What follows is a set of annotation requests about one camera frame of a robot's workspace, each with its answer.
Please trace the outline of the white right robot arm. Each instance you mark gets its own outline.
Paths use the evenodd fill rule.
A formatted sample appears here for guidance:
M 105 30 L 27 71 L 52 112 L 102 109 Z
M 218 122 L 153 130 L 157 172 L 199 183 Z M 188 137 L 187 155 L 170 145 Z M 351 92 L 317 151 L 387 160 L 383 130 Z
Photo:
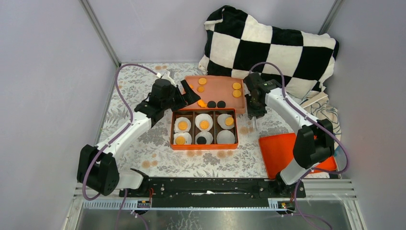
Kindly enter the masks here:
M 328 119 L 320 120 L 301 108 L 276 80 L 265 81 L 259 73 L 251 73 L 243 80 L 249 117 L 262 117 L 266 108 L 276 111 L 295 133 L 293 159 L 277 173 L 275 193 L 287 197 L 293 184 L 311 168 L 334 154 L 333 125 Z

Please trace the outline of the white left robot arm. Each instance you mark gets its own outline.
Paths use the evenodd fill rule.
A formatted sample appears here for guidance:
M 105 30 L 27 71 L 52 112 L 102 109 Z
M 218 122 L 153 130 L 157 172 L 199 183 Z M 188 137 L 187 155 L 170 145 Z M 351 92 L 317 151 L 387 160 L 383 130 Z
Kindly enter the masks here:
M 164 116 L 166 110 L 178 111 L 200 100 L 186 80 L 182 80 L 181 85 L 182 90 L 169 74 L 159 76 L 147 98 L 131 111 L 126 123 L 97 145 L 82 148 L 77 181 L 83 188 L 91 188 L 103 196 L 115 189 L 130 189 L 137 197 L 147 194 L 149 185 L 144 181 L 147 176 L 135 169 L 120 171 L 116 161 Z

